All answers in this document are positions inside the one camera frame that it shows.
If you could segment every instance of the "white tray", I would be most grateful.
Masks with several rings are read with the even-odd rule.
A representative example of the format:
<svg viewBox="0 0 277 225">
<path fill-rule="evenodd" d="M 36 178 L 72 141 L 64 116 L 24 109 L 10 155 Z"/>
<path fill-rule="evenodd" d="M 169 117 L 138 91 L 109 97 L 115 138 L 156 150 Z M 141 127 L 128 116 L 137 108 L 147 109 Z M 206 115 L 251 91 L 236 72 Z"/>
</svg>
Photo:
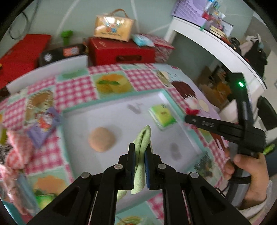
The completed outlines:
<svg viewBox="0 0 277 225">
<path fill-rule="evenodd" d="M 149 108 L 156 104 L 169 106 L 177 123 L 161 131 L 150 116 Z M 134 113 L 130 105 L 140 108 L 141 113 Z M 116 163 L 121 155 L 126 154 L 130 142 L 146 126 L 151 127 L 151 143 L 153 152 L 160 155 L 166 163 L 179 172 L 194 162 L 202 153 L 200 148 L 189 138 L 184 126 L 184 114 L 165 90 L 151 90 L 128 95 L 120 95 L 111 99 L 96 100 L 80 106 L 66 109 L 63 112 L 63 133 L 71 168 L 75 177 L 82 172 L 92 175 L 102 173 Z M 89 133 L 97 128 L 105 127 L 116 136 L 116 144 L 108 151 L 99 153 L 88 144 Z M 135 199 L 142 202 L 150 196 L 144 190 L 135 195 Z M 128 195 L 117 204 L 117 211 L 136 200 L 132 196 L 132 203 Z"/>
</svg>

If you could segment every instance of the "light green towel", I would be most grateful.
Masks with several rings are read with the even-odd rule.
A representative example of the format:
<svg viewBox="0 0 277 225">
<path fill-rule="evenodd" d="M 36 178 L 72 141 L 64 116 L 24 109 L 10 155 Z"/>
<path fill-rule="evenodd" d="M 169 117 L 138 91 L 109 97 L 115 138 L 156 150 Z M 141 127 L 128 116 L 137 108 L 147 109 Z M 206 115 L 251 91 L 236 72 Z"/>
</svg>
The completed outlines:
<svg viewBox="0 0 277 225">
<path fill-rule="evenodd" d="M 131 194 L 139 193 L 145 186 L 144 152 L 150 143 L 151 129 L 147 125 L 134 140 L 135 144 L 135 184 Z M 117 201 L 123 198 L 127 191 L 118 190 Z"/>
</svg>

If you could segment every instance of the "screw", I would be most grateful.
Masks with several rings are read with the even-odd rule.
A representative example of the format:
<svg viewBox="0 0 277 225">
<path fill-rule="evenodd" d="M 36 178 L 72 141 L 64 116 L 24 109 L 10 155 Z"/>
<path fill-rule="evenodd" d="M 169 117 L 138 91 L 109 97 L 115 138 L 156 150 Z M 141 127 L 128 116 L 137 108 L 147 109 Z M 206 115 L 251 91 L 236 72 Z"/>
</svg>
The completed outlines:
<svg viewBox="0 0 277 225">
<path fill-rule="evenodd" d="M 160 163 L 160 164 L 158 165 L 158 168 L 161 169 L 161 170 L 163 170 L 163 169 L 166 168 L 166 165 L 163 164 L 163 163 Z"/>
<path fill-rule="evenodd" d="M 81 177 L 82 177 L 83 179 L 87 179 L 87 178 L 89 178 L 89 176 L 90 176 L 90 173 L 89 173 L 89 172 L 83 172 L 83 173 L 81 174 Z"/>
<path fill-rule="evenodd" d="M 192 178 L 198 178 L 198 177 L 199 177 L 199 174 L 196 173 L 196 172 L 192 172 L 192 173 L 191 173 L 191 177 L 192 177 Z"/>
<path fill-rule="evenodd" d="M 116 170 L 121 170 L 123 168 L 123 166 L 121 164 L 116 164 L 116 165 L 114 165 L 114 168 Z"/>
</svg>

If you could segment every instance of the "human hand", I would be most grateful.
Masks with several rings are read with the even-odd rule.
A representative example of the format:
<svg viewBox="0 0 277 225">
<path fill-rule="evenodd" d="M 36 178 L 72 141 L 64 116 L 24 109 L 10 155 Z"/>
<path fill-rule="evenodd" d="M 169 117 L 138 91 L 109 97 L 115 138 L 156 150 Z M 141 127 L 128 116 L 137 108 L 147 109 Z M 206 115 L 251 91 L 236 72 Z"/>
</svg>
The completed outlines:
<svg viewBox="0 0 277 225">
<path fill-rule="evenodd" d="M 234 157 L 234 164 L 251 174 L 251 183 L 240 209 L 247 209 L 265 201 L 269 182 L 265 156 L 259 153 L 258 158 L 253 158 L 237 154 Z M 227 161 L 224 166 L 224 178 L 231 179 L 234 172 L 234 165 L 230 160 Z"/>
</svg>

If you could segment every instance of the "round brown object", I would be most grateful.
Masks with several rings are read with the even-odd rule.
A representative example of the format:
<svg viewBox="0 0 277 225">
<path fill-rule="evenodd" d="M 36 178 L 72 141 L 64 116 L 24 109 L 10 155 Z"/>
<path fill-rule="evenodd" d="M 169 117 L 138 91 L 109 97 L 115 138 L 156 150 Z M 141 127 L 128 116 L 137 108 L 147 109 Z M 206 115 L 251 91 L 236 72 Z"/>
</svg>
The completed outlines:
<svg viewBox="0 0 277 225">
<path fill-rule="evenodd" d="M 104 127 L 94 129 L 88 137 L 90 147 L 97 152 L 107 151 L 114 145 L 115 141 L 114 134 Z"/>
</svg>

